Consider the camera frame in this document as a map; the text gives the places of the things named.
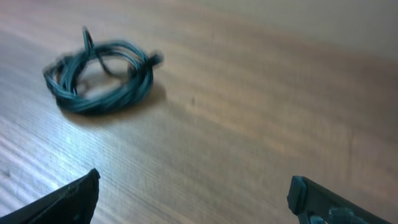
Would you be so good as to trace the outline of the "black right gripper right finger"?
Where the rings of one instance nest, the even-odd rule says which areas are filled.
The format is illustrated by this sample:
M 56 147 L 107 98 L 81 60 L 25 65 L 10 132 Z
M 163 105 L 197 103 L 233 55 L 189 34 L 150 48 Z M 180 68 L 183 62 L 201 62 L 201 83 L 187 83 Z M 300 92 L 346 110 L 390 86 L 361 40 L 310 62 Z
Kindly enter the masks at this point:
M 287 202 L 300 224 L 388 224 L 303 176 L 292 177 Z

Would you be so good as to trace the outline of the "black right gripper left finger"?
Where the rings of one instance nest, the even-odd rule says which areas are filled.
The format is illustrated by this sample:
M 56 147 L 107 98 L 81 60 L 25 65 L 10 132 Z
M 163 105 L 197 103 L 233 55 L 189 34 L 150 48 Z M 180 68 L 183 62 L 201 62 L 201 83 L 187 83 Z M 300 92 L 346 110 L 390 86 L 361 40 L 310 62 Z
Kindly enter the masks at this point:
M 1 217 L 1 223 L 90 223 L 99 197 L 100 174 L 92 169 L 83 177 Z

